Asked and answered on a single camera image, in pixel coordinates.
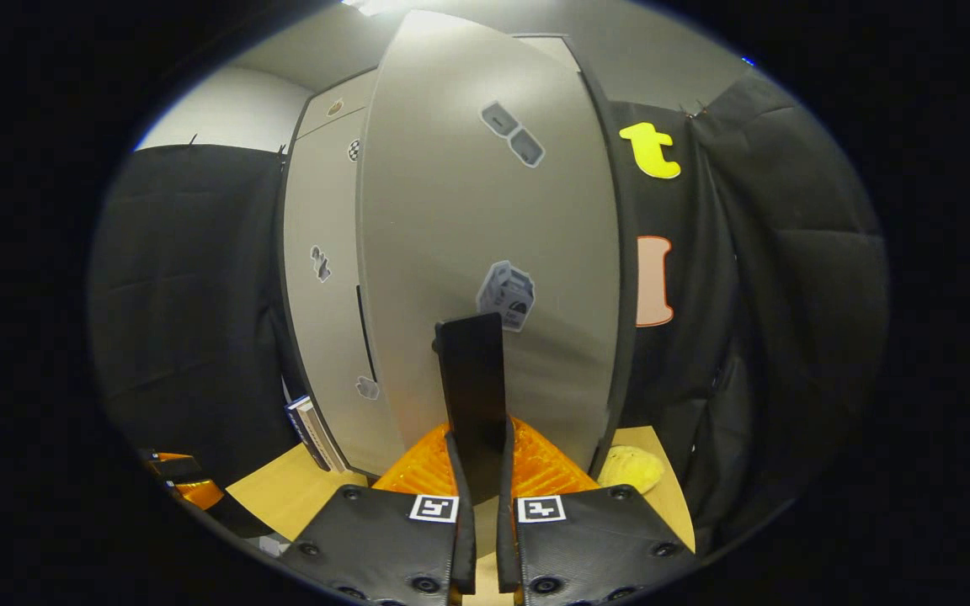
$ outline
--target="screw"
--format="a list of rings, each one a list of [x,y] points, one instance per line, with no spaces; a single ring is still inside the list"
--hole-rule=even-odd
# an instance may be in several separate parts
[[[679,547],[674,542],[665,541],[658,547],[653,548],[653,554],[657,557],[669,557],[679,551]]]
[[[530,587],[535,593],[552,593],[559,590],[562,585],[563,583],[559,582],[559,579],[544,577],[536,580]]]
[[[342,591],[347,595],[353,595],[357,599],[368,599],[365,597],[364,593],[362,593],[361,591],[358,591],[357,589],[354,589],[354,587],[340,587],[339,591]]]
[[[635,593],[634,587],[621,587],[621,589],[617,589],[610,593],[608,599],[609,602],[612,602],[613,599],[624,598],[624,596],[631,595],[633,593]]]
[[[440,590],[440,584],[429,577],[418,577],[411,582],[411,586],[421,593],[436,593]]]

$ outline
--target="grey sticker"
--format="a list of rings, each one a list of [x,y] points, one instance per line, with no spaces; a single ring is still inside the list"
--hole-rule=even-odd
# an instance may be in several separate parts
[[[511,114],[508,114],[508,110],[501,106],[500,101],[493,101],[488,107],[482,109],[482,120],[485,120],[485,124],[492,128],[493,133],[505,139],[508,138],[508,135],[511,135],[515,128],[519,127],[519,122],[512,118]]]
[[[309,258],[312,258],[312,271],[316,272],[317,279],[321,283],[330,279],[332,271],[328,268],[328,256],[321,252],[319,246],[312,247],[312,250],[309,252]]]
[[[499,311],[504,330],[520,332],[534,308],[534,280],[511,261],[494,263],[477,292],[477,313]]]
[[[509,145],[511,145],[511,151],[515,152],[519,160],[522,160],[523,164],[530,168],[541,164],[541,159],[546,155],[546,150],[541,149],[541,146],[538,145],[538,142],[526,128],[515,133],[509,141]]]
[[[354,383],[354,388],[358,389],[358,394],[366,400],[375,400],[381,396],[381,387],[373,379],[367,376],[359,376],[358,382]]]
[[[546,150],[530,134],[526,126],[501,106],[500,101],[492,101],[485,106],[481,111],[481,119],[493,133],[508,142],[508,147],[520,162],[530,168],[536,168],[541,164],[541,159],[546,156]]]

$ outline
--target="black curtain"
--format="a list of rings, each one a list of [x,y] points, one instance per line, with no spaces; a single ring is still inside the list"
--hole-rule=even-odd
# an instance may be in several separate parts
[[[611,108],[671,135],[681,166],[644,175],[613,134],[638,235],[673,244],[674,319],[638,329],[621,426],[654,426],[719,545],[797,497],[858,421],[887,335],[885,244],[832,136],[755,69],[694,114]]]
[[[88,313],[109,417],[138,448],[193,455],[222,487],[297,444],[277,346],[281,160],[135,152],[93,241]]]

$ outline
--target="black panel edge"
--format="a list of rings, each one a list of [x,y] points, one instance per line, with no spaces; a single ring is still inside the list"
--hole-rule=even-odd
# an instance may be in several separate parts
[[[515,425],[511,417],[508,417],[507,438],[504,440],[504,464],[500,468],[500,498],[496,507],[496,576],[500,593],[513,593],[519,589],[523,578],[512,527],[511,476],[514,463]]]
[[[470,486],[466,483],[466,473],[462,471],[455,436],[450,431],[444,434],[447,454],[451,460],[451,471],[455,475],[455,488],[459,494],[459,522],[455,528],[455,549],[451,550],[451,583],[462,595],[473,595],[475,572],[477,572],[477,534],[474,530],[474,507],[470,503]]]
[[[361,337],[365,341],[365,356],[369,358],[369,373],[373,376],[373,383],[376,383],[376,367],[373,365],[373,348],[369,346],[369,331],[365,330],[365,308],[361,305],[361,284],[354,287],[354,292],[358,295],[358,321],[361,322]]]
[[[284,213],[286,210],[286,180],[290,176],[290,161],[294,156],[294,143],[297,143],[297,131],[301,128],[301,121],[305,119],[305,110],[309,107],[309,100],[316,95],[309,96],[305,100],[304,106],[301,106],[301,113],[297,115],[297,123],[294,124],[294,134],[290,139],[290,146],[286,148],[286,155],[281,158],[282,170],[280,176],[280,192],[277,194],[278,199],[276,200],[276,215],[274,216],[274,252],[276,253],[276,272],[277,280],[280,281],[280,298],[282,299],[282,307],[284,307],[284,316],[286,320],[286,330],[288,330],[288,341],[290,342],[291,357],[293,358],[294,367],[284,369],[284,376],[293,375],[297,382],[305,386],[305,391],[312,391],[309,387],[309,379],[305,375],[305,364],[301,361],[301,350],[297,347],[297,337],[294,332],[294,319],[291,317],[290,313],[290,295],[286,292],[286,258],[285,258],[285,242],[284,242]],[[290,395],[290,400],[293,402],[296,399],[301,398],[305,394],[294,394],[290,391],[290,387],[286,388],[286,392]]]
[[[596,479],[601,472],[601,466],[605,464],[616,426],[620,423],[620,414],[627,399],[627,384],[631,380],[638,306],[638,230],[635,208],[628,193],[632,191],[632,184],[623,177],[624,172],[617,161],[616,149],[612,146],[611,134],[617,133],[619,128],[616,128],[616,121],[608,111],[608,97],[583,57],[571,45],[570,38],[563,35],[561,39],[574,57],[574,62],[577,62],[578,75],[582,78],[586,91],[589,92],[589,99],[593,101],[597,111],[601,135],[605,138],[605,153],[608,154],[609,166],[612,168],[612,187],[616,192],[616,225],[620,230],[620,313],[619,326],[616,327],[616,361],[612,365],[612,387],[609,388],[608,423],[605,425],[605,434],[597,444],[594,459],[589,464],[589,476]]]
[[[566,34],[535,34],[535,32],[530,32],[530,34],[508,34],[512,38],[566,38]]]

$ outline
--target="wooden table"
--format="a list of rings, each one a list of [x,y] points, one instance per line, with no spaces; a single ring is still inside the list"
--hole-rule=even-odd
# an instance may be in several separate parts
[[[643,497],[680,540],[693,549],[694,529],[684,492],[653,428],[617,429],[612,444],[638,446],[665,461],[665,476]],[[228,486],[227,491],[277,533],[293,540],[328,502],[336,488],[344,484],[365,486],[365,476],[350,471],[320,471],[305,446],[299,444],[272,463]],[[511,606],[513,594],[497,592],[496,579],[496,552],[478,557],[477,594],[463,596],[463,606]]]

